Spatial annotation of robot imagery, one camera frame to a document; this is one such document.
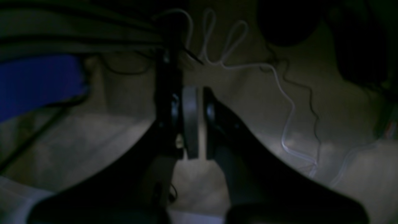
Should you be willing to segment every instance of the black cable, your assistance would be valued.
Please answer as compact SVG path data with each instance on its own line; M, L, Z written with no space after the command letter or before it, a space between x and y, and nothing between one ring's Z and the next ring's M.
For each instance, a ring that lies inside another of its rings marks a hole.
M151 47L161 47L162 42L148 42L148 41L131 41L123 39L109 39L109 38L96 38L96 37L82 37L82 36L70 36L70 35L58 35L58 34L28 34L28 35L16 35L9 37L0 38L0 45L9 45L19 42L78 42L87 43L92 45L147 45Z
M11 163L13 163L20 155L22 155L27 149L29 149L37 139L43 135L49 128L51 128L57 121L59 121L65 114L67 114L68 109L60 109L47 123L45 123L37 132L35 132L31 137L29 137L25 142L14 150L11 155L0 164L0 174L2 174Z
M195 61L201 65L205 65L192 51L188 50L184 45L182 45L182 50L185 51L189 56L191 56Z
M318 147L316 149L316 152L317 152L316 153L316 161L319 162L320 148L321 148L322 142L321 142L321 140L320 140L320 138L319 138L319 136L317 134L317 131L316 131L317 127L318 127L318 123L319 123L319 116L315 112L314 107L313 107L313 103L312 103L313 90L312 90L312 88L310 86L307 86L307 85L304 85L304 84L301 84L301 83L297 83L295 81L292 81L292 80L286 78L287 71L289 70L289 67L290 67L290 61L288 59L286 59L286 58L285 59L278 59L275 51L268 45L268 43L265 44L265 47L272 54L272 59L269 60L270 64L274 64L275 67L277 67L281 61L286 62L286 69L285 69L285 71L282 74L283 81L285 81L286 83L301 87L301 88L305 88L305 89L307 89L310 92L309 107L310 107L311 113L315 117L315 122L314 122L314 126L313 126L313 133L314 133L314 136L315 136L315 138L316 138L316 140L318 142Z
M144 54L144 53L142 53L141 51L134 51L136 54L138 54L138 55L141 55L142 57L144 57L144 58L146 58L146 59L148 59L148 60L155 60L155 57L154 56L149 56L149 55L146 55L146 54Z
M45 107L74 107L79 106L84 103L89 97L89 94L84 94L81 96L73 97L71 100L67 102L56 102L47 104Z
M176 187L172 183L170 183L170 186L173 188L173 190L174 190L174 192L176 194L173 195L173 194L170 193L169 194L169 201L170 201L170 203L174 203L178 199L178 193L177 193Z
M102 1L102 0L91 0L90 3L105 8L107 10L114 11L118 14L128 16L130 18L154 24L154 21L152 20L150 15L148 15L147 13L136 7L130 7L125 4L122 5L120 4L120 2L115 3L115 2Z
M129 22L125 22L123 20L116 20L107 16L103 16L101 14L92 13L87 10L81 10L78 8L72 8L70 6L60 6L54 3L44 3L44 2L26 2L26 1L7 1L0 3L0 10L12 10L12 9L39 9L46 10L50 12L56 12L59 14L76 16L80 18L101 21L109 24L115 24L123 27L129 27L137 30L142 30L150 33L157 33L157 30L150 29L144 26L139 26L136 24L131 24Z
M102 65L109 70L112 73L118 74L118 75L141 75L143 73L146 73L147 71L149 71L149 69L152 66L152 61L148 62L148 65L142 70L142 71L137 71L137 72L122 72L122 71L116 71L113 68L111 68L111 66L107 63L106 59L104 58L104 56L102 54L98 55L99 60L101 61Z

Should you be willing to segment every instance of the floor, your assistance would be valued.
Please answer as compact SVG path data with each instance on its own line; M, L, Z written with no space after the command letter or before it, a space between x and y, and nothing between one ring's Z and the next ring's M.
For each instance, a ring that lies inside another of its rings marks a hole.
M217 24L210 39L210 59L217 60L226 35L236 20L246 20L248 36L227 61L230 65L265 61L270 57L256 26L256 1L245 4L226 0L193 0L189 13L195 23L191 50L199 52L202 42L202 11L211 7ZM314 180L331 187L343 164L346 170L333 187L363 203L371 223L388 223L398 213L398 143L375 141L373 127L383 100L342 80L336 68L332 35L321 22L303 43L289 48L271 46L290 66L281 64L279 74L311 86L313 105L320 121L317 134L322 141L319 169ZM106 58L120 71L137 71L147 61L133 53L108 54ZM281 133L290 112L271 73L258 68L225 70L199 65L182 57L184 84L210 86L216 96L246 122L255 136L288 165L308 175L310 164L287 154ZM92 95L74 108L46 136L23 155L5 176L19 183L58 192L95 174L120 157L155 119L154 70L134 77L112 74L96 58L86 61L92 74ZM288 127L286 144L310 156L317 156L313 134L314 116L309 109L309 92L281 81L296 104ZM39 110L0 124L0 156L5 158L29 133L43 124L53 110ZM205 160L203 118L200 120L199 159L178 161L173 184L179 198L171 208L179 211L222 216L229 208L223 173L213 161ZM346 155L350 157L344 163Z

